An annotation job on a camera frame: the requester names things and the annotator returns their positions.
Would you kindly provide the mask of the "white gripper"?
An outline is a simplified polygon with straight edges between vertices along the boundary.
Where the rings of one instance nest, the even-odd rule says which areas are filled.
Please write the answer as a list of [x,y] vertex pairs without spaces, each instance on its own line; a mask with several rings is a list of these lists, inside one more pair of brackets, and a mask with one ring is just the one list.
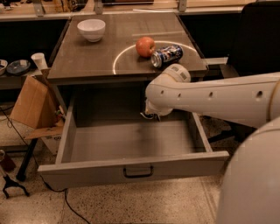
[[145,101],[145,113],[156,114],[158,116],[167,116],[173,111],[166,101]]

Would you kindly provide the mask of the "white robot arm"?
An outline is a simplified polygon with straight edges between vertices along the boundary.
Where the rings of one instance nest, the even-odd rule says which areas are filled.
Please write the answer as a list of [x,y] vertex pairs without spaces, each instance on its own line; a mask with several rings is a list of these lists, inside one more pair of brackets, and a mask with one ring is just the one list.
[[280,73],[191,82],[179,64],[146,88],[147,114],[174,109],[255,128],[224,175],[217,224],[280,224]]

